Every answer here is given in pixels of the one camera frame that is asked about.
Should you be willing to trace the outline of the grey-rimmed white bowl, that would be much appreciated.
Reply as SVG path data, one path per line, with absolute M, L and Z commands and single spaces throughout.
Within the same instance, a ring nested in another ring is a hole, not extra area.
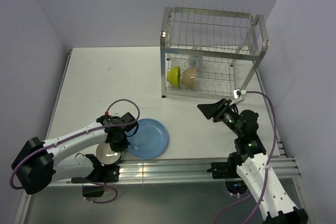
M 121 152 L 114 152 L 108 143 L 100 143 L 96 148 L 96 157 L 104 165 L 116 164 L 121 159 Z

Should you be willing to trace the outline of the blue plate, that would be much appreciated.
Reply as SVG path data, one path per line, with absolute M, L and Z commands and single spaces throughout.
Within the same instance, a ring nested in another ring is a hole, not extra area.
M 168 145 L 169 135 L 164 125 L 155 119 L 138 120 L 138 131 L 128 136 L 128 152 L 140 159 L 160 156 Z

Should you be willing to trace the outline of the white ceramic bowl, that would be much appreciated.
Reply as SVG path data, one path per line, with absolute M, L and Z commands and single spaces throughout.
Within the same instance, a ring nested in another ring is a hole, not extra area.
M 182 84 L 191 90 L 195 87 L 196 68 L 187 68 L 182 73 Z

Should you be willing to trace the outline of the lime green bowl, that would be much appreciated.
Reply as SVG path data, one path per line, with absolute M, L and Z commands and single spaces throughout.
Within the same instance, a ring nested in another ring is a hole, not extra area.
M 174 87 L 180 87 L 181 69 L 179 66 L 172 67 L 166 75 L 166 80 Z

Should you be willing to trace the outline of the pale blue mug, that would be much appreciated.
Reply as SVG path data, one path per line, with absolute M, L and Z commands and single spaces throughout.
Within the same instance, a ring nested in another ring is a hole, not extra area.
M 188 65 L 191 68 L 202 69 L 202 67 L 203 67 L 203 56 L 189 55 Z

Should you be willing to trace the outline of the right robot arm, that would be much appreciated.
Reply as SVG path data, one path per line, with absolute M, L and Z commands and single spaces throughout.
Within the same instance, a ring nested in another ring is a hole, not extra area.
M 252 110 L 237 113 L 226 99 L 199 104 L 197 108 L 208 120 L 224 123 L 237 136 L 236 150 L 223 164 L 222 173 L 241 178 L 256 201 L 244 222 L 248 223 L 259 210 L 264 223 L 307 223 L 307 212 L 291 200 L 270 164 L 272 153 L 267 153 L 257 134 L 258 113 Z

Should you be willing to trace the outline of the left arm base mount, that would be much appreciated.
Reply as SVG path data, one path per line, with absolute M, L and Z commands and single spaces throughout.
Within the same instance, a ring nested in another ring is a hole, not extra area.
M 94 170 L 87 177 L 74 177 L 71 179 L 72 184 L 89 184 L 82 186 L 82 195 L 84 200 L 92 204 L 107 204 L 113 202 L 118 197 L 118 191 L 110 183 L 117 182 L 119 179 L 119 166 L 100 167 Z M 105 201 L 99 200 L 104 193 L 113 192 L 114 196 Z

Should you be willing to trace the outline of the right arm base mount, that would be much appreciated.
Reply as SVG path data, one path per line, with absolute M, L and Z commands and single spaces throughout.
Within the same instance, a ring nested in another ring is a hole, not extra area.
M 233 171 L 228 162 L 213 162 L 207 170 L 213 179 L 223 179 L 226 189 L 235 195 L 247 192 L 247 186 L 243 180 Z

